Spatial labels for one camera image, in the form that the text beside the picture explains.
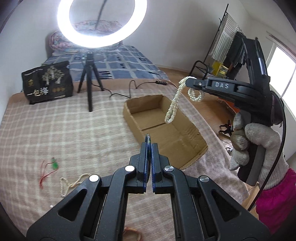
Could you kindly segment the pink sleeve forearm right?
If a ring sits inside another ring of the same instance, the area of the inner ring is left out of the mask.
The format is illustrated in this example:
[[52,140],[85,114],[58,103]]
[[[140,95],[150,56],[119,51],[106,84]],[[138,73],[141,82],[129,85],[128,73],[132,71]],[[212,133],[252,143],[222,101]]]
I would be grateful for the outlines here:
[[295,171],[288,169],[275,187],[264,190],[256,202],[259,220],[274,234],[295,207]]

